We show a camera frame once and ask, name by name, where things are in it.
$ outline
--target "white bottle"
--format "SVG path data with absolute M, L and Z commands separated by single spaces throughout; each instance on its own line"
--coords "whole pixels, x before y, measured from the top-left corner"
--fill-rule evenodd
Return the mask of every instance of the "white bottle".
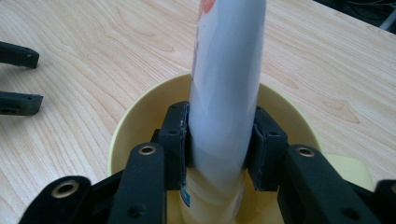
M 190 92 L 186 223 L 232 223 L 260 84 L 265 0 L 203 0 Z

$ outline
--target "wood grain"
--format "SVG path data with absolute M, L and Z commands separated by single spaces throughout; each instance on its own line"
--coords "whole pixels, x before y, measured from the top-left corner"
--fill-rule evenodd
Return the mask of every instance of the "wood grain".
M 0 1 L 0 40 L 40 53 L 0 64 L 0 90 L 45 96 L 0 117 L 0 222 L 49 182 L 106 177 L 117 123 L 153 85 L 191 70 L 196 1 Z M 287 95 L 329 152 L 396 178 L 396 36 L 313 1 L 270 0 L 262 82 Z

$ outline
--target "cylindrical object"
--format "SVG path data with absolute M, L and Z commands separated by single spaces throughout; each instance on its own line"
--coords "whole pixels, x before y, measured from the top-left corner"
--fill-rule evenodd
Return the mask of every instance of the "cylindrical object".
M 231 223 L 260 84 L 265 0 L 203 0 L 190 92 L 186 223 Z

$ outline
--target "yellow bowl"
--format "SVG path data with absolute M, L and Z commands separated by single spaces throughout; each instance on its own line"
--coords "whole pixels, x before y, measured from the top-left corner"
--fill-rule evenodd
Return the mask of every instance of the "yellow bowl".
M 148 142 L 155 129 L 160 129 L 169 105 L 189 99 L 190 73 L 178 75 L 165 80 L 151 88 L 132 105 L 120 120 L 114 132 L 109 156 L 107 172 L 113 175 L 124 169 L 131 149 L 141 143 Z M 322 150 L 320 142 L 302 113 L 279 92 L 261 84 L 258 105 L 276 120 L 289 136 L 289 143 L 304 144 Z M 337 156 L 331 155 L 336 163 Z M 340 165 L 355 162 L 344 158 Z M 359 170 L 361 164 L 356 161 Z M 237 223 L 283 223 L 276 201 L 276 193 L 256 192 L 247 175 L 246 190 L 237 215 Z M 179 204 L 178 191 L 168 191 L 167 198 L 168 223 L 183 223 Z

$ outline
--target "light wood surface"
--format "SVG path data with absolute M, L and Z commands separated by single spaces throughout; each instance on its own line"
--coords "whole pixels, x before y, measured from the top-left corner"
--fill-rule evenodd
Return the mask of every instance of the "light wood surface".
M 153 85 L 191 70 L 198 0 L 0 1 L 0 40 L 40 53 L 0 64 L 0 90 L 39 93 L 32 117 L 0 116 L 0 222 L 51 181 L 106 177 L 112 134 Z M 301 109 L 328 152 L 396 178 L 396 36 L 313 1 L 269 0 L 262 82 Z

